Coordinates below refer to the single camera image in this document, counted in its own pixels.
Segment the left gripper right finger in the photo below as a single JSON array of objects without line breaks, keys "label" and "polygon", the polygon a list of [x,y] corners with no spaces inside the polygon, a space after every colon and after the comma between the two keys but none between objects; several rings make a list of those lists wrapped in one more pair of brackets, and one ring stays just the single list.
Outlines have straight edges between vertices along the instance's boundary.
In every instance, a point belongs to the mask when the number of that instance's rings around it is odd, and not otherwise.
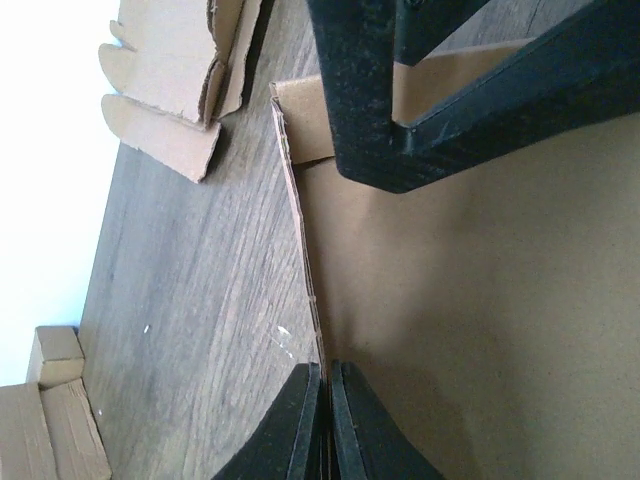
[{"label": "left gripper right finger", "polygon": [[357,365],[333,361],[330,392],[340,479],[443,477],[402,433]]}]

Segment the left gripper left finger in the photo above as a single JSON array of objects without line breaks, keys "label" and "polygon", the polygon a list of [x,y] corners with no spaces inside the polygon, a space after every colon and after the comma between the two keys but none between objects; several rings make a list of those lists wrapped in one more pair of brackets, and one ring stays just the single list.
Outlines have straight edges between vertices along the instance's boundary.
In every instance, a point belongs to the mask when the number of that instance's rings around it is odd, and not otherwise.
[{"label": "left gripper left finger", "polygon": [[320,479],[323,393],[320,366],[296,365],[258,427],[217,479]]}]

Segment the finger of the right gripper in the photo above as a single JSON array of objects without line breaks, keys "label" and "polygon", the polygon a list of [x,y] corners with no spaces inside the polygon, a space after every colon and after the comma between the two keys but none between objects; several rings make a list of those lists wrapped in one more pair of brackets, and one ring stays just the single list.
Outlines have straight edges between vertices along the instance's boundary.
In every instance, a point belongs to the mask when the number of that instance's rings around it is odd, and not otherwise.
[{"label": "finger of the right gripper", "polygon": [[481,1],[308,4],[339,173],[350,180],[437,180],[494,158],[442,125],[392,119],[394,64],[414,66],[483,7]]},{"label": "finger of the right gripper", "polygon": [[638,110],[639,4],[593,1],[403,128],[394,190]]}]

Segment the brown cardboard box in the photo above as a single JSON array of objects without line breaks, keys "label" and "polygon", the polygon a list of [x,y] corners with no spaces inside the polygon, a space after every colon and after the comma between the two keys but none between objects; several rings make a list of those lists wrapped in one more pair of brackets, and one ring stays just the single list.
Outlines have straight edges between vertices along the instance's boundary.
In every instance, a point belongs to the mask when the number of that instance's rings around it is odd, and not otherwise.
[{"label": "brown cardboard box", "polygon": [[448,479],[639,475],[639,118],[405,194],[342,177],[321,79],[272,111],[325,363]]}]

